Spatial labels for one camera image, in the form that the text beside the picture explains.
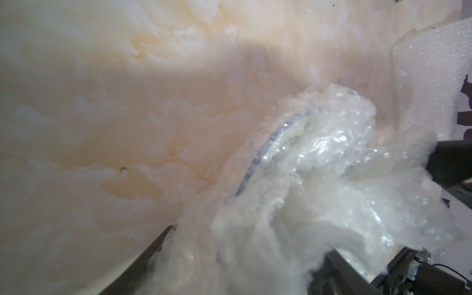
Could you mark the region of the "blue yellow patterned bowl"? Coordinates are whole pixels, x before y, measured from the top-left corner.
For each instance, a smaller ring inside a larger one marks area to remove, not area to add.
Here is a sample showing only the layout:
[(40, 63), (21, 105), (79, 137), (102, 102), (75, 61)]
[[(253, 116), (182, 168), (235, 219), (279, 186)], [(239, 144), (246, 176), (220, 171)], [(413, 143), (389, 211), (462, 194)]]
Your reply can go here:
[(307, 128), (310, 114), (310, 111), (305, 110), (293, 115), (270, 135), (248, 167), (236, 191), (235, 197), (243, 193), (260, 165), (265, 165), (273, 161), (275, 156), (288, 149), (288, 146), (296, 137), (302, 135)]

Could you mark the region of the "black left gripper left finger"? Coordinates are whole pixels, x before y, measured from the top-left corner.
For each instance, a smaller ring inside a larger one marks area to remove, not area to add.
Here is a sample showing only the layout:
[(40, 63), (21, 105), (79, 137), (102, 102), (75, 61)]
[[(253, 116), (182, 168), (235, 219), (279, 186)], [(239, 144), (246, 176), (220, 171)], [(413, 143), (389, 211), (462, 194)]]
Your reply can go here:
[(155, 258), (163, 248), (165, 241), (175, 231), (175, 225), (168, 226), (149, 247), (129, 265), (124, 272), (118, 276), (99, 295), (132, 295), (139, 283), (143, 280), (145, 273), (152, 269), (150, 266), (152, 258)]

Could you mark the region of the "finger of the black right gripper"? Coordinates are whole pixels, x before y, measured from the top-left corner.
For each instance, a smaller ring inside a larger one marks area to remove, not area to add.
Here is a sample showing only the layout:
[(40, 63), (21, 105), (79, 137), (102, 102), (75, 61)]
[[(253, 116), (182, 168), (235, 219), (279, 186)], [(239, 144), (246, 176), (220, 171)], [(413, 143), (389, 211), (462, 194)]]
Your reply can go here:
[(429, 156), (426, 170), (433, 181), (472, 207), (472, 143), (470, 141), (440, 141)]

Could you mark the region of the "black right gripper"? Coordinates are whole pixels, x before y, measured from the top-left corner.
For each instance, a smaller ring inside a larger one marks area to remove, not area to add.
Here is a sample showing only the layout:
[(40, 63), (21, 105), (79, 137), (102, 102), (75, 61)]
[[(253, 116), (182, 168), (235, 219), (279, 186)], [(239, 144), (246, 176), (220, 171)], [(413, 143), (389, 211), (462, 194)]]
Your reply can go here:
[(432, 261), (426, 250), (401, 247), (387, 264), (387, 271), (372, 279), (383, 295), (470, 295), (472, 280), (455, 269)]

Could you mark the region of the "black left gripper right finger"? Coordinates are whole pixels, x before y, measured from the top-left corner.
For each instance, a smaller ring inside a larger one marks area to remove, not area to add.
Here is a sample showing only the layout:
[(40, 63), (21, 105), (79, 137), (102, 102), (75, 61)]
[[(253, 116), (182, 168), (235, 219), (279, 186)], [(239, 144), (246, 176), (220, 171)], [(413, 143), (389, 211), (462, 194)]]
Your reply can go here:
[(322, 267), (311, 274), (309, 295), (381, 295), (336, 250), (327, 253)]

